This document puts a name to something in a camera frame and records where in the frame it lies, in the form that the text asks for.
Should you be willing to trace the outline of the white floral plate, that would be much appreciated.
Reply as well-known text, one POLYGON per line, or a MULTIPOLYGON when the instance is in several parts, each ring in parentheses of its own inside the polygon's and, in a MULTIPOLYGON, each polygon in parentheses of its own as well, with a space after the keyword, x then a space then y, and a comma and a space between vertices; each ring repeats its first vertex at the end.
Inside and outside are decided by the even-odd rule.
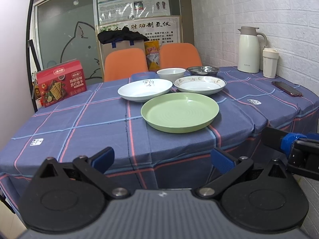
POLYGON ((173 83, 165 79, 146 79, 134 81, 118 89, 118 94, 125 100, 146 102, 164 94, 172 88, 173 83))

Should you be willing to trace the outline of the white brown-rimmed plate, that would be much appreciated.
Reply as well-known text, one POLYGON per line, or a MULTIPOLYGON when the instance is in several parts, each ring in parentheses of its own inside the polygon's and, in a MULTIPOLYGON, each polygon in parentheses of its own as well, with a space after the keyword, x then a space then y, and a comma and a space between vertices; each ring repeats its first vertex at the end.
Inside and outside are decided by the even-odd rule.
POLYGON ((174 85, 181 92, 210 96, 223 90, 226 81, 218 77, 192 75, 175 80, 174 85))

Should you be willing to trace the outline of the stainless steel bowl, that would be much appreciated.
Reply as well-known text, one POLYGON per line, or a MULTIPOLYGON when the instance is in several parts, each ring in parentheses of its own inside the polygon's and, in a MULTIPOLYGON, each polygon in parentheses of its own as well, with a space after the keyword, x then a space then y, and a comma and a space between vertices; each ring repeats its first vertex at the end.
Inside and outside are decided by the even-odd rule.
POLYGON ((213 66, 192 66, 192 67, 187 68, 187 71, 191 75, 216 77, 218 72, 219 72, 219 68, 216 68, 213 66))

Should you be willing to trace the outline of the white bowl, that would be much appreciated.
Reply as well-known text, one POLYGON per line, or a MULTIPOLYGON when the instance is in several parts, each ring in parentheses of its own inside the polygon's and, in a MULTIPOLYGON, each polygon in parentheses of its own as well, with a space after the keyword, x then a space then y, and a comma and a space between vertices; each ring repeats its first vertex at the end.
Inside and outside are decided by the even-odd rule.
POLYGON ((172 83, 179 78, 184 77, 186 69, 183 68, 166 68, 158 70, 156 73, 160 77, 160 79, 169 80, 172 83))

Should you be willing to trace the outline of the blue plaid tablecloth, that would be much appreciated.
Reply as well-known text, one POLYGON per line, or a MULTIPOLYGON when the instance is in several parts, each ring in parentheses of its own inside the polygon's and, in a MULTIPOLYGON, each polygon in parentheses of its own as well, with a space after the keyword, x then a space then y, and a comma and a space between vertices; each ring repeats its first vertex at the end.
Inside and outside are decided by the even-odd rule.
POLYGON ((266 126, 298 133, 314 132, 318 96, 304 84, 291 97, 261 73, 221 68, 226 87, 213 95, 220 112, 207 128, 169 134, 150 127, 141 104, 122 99, 117 91, 128 79, 94 84, 87 91, 40 109, 1 151, 1 189, 10 205, 18 201, 41 163, 48 157, 71 162, 106 147, 115 162, 106 175, 129 189, 195 188, 216 177, 210 151, 219 147, 235 156, 267 162, 260 134, 266 126))

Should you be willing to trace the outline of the red smartphone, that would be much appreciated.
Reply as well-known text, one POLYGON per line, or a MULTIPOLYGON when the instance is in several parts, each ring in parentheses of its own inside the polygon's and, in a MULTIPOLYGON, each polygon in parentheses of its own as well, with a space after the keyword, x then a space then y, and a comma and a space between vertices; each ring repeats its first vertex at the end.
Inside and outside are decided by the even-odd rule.
POLYGON ((292 86, 282 82, 282 81, 272 81, 271 82, 275 87, 279 88, 281 91, 290 95, 291 97, 302 97, 303 94, 293 88, 292 86))

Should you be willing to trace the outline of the green plastic plate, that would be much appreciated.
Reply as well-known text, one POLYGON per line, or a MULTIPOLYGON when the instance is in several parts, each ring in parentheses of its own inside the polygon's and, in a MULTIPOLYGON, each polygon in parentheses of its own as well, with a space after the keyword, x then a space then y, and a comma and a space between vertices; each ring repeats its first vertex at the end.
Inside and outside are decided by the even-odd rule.
POLYGON ((196 93, 170 93, 147 101, 141 116, 152 128, 166 133, 191 133, 209 126, 220 111, 210 97, 196 93))

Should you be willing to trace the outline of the white travel cup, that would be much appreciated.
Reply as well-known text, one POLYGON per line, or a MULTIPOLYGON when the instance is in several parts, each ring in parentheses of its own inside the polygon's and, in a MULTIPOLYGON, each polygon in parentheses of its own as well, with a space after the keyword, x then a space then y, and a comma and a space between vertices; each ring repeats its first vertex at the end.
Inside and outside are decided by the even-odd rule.
POLYGON ((263 76, 274 79, 277 72, 279 52, 272 48, 263 49, 263 76))

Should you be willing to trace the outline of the red cracker box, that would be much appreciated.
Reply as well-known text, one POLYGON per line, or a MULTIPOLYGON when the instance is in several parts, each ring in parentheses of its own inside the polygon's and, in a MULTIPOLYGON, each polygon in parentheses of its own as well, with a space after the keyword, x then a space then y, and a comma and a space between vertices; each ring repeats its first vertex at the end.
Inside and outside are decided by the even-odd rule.
POLYGON ((36 78, 45 107, 87 90, 82 65, 76 59, 39 71, 36 78))

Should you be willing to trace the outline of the white thermos jug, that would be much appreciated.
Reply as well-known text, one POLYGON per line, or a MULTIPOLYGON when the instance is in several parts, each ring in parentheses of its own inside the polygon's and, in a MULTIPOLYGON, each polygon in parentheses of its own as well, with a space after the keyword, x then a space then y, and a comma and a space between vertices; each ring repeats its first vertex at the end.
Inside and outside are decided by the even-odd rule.
POLYGON ((257 36, 264 39, 267 46, 268 39, 262 32, 258 32, 258 27, 242 26, 238 43, 238 66, 237 69, 246 73, 258 73, 260 70, 260 43, 257 36))

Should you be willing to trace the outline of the left orange chair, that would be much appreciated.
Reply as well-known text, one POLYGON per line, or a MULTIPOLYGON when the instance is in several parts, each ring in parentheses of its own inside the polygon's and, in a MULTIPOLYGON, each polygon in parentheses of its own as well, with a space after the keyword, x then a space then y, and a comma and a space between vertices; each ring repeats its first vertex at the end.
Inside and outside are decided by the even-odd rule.
POLYGON ((104 82, 125 79, 148 72, 146 55, 142 49, 123 49, 110 53, 104 63, 104 82))

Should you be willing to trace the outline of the right orange chair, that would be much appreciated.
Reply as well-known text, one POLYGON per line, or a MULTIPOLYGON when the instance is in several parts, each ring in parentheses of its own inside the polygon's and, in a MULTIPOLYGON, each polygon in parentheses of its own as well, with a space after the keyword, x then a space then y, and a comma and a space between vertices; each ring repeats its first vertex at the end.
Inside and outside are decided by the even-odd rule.
POLYGON ((164 44, 160 48, 160 69, 202 66, 198 50, 190 43, 164 44))

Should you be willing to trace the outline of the black cloth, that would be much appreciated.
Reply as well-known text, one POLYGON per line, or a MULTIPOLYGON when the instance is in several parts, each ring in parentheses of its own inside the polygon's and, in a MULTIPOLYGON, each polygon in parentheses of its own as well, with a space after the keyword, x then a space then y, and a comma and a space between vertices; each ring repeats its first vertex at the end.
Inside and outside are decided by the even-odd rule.
POLYGON ((121 42, 124 40, 142 40, 144 42, 149 41, 149 38, 147 38, 146 36, 142 35, 139 32, 133 32, 126 26, 121 30, 104 30, 97 35, 97 38, 101 44, 121 42))

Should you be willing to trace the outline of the yellow snack bag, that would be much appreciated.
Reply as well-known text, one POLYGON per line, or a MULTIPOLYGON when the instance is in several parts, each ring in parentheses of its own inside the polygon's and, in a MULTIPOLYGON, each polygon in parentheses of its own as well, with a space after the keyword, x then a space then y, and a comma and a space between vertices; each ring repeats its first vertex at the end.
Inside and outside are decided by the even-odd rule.
POLYGON ((160 44, 158 40, 151 40, 144 43, 148 70, 156 72, 160 69, 160 44))

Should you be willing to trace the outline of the white Chinese text poster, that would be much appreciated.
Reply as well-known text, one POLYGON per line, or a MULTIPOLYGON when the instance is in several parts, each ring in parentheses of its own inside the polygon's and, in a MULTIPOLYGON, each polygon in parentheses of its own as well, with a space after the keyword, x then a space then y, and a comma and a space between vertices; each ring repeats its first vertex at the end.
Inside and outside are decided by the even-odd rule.
POLYGON ((149 40, 158 40, 160 46, 167 43, 183 43, 182 16, 143 17, 105 23, 98 26, 97 32, 121 30, 124 27, 128 27, 130 31, 139 32, 149 40))

